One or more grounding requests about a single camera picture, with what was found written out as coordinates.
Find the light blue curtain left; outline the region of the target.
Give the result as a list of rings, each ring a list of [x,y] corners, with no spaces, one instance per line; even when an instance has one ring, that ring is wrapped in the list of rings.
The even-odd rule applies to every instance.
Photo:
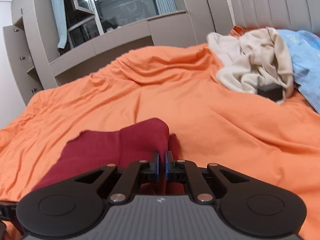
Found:
[[[67,21],[64,0],[51,0],[59,41],[58,49],[65,49],[67,43]]]

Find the beige crumpled garment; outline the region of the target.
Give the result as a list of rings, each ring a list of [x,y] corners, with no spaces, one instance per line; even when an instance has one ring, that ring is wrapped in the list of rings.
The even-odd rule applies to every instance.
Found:
[[[216,78],[227,89],[258,94],[259,88],[270,89],[272,85],[278,85],[280,98],[277,103],[293,94],[290,52],[276,29],[254,29],[239,37],[210,33],[207,42],[223,64]]]

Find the orange duvet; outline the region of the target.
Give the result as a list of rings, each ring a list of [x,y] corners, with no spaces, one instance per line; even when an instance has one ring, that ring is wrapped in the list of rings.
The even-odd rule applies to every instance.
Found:
[[[319,239],[319,115],[299,92],[281,105],[227,90],[203,44],[144,47],[95,73],[37,92],[1,129],[1,199],[18,201],[82,131],[116,131],[151,118],[176,135],[176,155],[220,163],[298,194],[300,235]]]

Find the light blue garment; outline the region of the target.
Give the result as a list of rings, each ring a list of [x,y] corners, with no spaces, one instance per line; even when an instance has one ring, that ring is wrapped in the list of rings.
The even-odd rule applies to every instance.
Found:
[[[319,112],[319,37],[305,30],[279,29],[278,33],[289,49],[300,94]]]

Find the window with dark glass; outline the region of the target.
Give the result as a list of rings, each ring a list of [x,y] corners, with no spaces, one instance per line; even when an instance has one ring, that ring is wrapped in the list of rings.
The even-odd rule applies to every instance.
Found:
[[[156,0],[64,0],[64,3],[67,50],[108,31],[159,14]]]

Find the grey padded headboard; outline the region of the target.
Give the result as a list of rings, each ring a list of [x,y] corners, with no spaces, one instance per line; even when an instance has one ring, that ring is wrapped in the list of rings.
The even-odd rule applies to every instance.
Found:
[[[231,0],[235,24],[319,34],[319,0]]]

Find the dark red long-sleeve sweater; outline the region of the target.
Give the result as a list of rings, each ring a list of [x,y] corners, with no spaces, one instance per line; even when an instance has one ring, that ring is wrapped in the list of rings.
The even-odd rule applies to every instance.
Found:
[[[83,131],[70,140],[57,163],[34,186],[34,189],[58,183],[107,164],[127,167],[131,162],[150,160],[159,153],[160,172],[156,184],[142,186],[142,194],[183,194],[179,183],[167,183],[164,175],[165,153],[171,151],[175,159],[181,147],[175,134],[169,133],[165,122],[152,118],[115,132]]]

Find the grey wall cabinet unit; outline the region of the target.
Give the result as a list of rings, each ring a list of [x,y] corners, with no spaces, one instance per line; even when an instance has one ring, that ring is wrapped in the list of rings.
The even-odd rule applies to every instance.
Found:
[[[208,33],[227,34],[232,17],[227,0],[178,0],[180,10],[130,23],[60,55],[50,0],[12,0],[12,25],[4,43],[23,103],[42,89],[84,76],[118,55],[142,46],[189,47]]]

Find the black object under garment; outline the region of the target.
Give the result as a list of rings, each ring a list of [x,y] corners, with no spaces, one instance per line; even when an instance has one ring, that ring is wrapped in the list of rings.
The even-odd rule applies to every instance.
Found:
[[[283,87],[276,83],[258,87],[257,94],[264,98],[270,99],[273,102],[279,102],[284,99]]]

